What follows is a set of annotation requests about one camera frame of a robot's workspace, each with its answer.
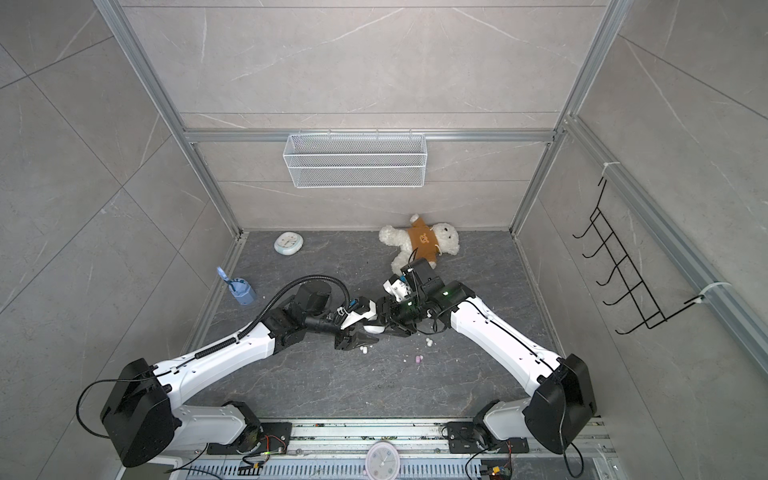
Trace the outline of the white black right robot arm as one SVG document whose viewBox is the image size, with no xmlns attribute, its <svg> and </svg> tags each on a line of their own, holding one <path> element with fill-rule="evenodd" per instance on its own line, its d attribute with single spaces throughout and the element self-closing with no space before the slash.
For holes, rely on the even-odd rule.
<svg viewBox="0 0 768 480">
<path fill-rule="evenodd" d="M 476 416 L 478 442 L 487 445 L 532 437 L 563 455 L 597 413 L 587 364 L 575 354 L 562 357 L 525 337 L 501 319 L 469 287 L 444 283 L 423 259 L 390 277 L 388 295 L 377 307 L 387 326 L 417 326 L 434 320 L 469 338 L 503 366 L 527 394 L 496 401 Z"/>
</svg>

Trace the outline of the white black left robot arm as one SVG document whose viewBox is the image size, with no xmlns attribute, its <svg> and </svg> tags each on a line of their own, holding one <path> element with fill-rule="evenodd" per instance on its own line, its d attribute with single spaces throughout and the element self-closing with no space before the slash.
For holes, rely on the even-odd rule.
<svg viewBox="0 0 768 480">
<path fill-rule="evenodd" d="M 126 468 L 197 445 L 249 452 L 259 442 L 261 423 L 245 403 L 195 407 L 188 400 L 235 371 L 302 341 L 310 329 L 326 330 L 343 344 L 353 338 L 353 325 L 376 315 L 375 301 L 352 298 L 335 277 L 314 274 L 293 280 L 242 329 L 174 359 L 151 365 L 140 358 L 127 364 L 112 380 L 99 415 L 103 436 Z"/>
</svg>

